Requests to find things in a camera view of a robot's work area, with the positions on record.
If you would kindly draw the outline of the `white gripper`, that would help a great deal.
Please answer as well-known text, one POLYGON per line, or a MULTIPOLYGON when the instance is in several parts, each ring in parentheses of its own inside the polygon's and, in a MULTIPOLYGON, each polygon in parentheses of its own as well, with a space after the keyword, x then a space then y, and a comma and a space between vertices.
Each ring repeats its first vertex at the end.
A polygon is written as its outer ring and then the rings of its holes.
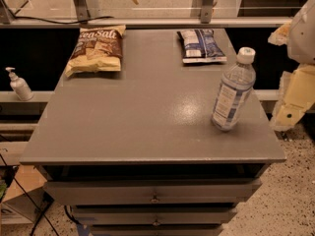
MULTIPOLYGON (((287 44, 289 29, 290 23, 283 24, 271 33, 268 42, 277 46, 287 44)), ((300 64, 292 73, 284 71, 270 126, 278 132, 292 129, 314 104, 315 66, 300 64)))

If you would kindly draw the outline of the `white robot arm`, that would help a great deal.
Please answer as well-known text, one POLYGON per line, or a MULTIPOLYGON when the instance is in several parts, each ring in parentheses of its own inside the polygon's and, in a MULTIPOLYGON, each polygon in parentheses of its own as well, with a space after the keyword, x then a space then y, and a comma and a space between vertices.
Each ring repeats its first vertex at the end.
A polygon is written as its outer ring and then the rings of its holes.
POLYGON ((298 63, 292 73, 282 74, 270 121, 275 131, 287 131, 315 103, 315 0, 308 0, 290 22, 272 32, 268 42, 285 44, 288 58, 298 63))

